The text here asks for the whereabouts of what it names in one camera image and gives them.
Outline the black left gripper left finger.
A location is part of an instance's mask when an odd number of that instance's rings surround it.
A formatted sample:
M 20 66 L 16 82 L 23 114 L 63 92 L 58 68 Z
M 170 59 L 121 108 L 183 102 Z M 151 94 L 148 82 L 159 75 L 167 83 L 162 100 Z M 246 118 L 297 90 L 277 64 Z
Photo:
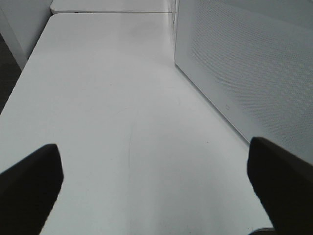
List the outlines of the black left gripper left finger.
M 0 175 L 0 233 L 38 235 L 64 180 L 56 144 L 46 144 Z

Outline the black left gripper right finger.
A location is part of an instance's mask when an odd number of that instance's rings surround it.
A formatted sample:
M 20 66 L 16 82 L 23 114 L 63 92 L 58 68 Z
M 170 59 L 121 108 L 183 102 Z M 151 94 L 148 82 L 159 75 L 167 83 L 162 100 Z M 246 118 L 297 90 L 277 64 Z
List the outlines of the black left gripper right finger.
M 254 235 L 313 233 L 313 166 L 262 137 L 250 142 L 247 175 L 271 223 Z

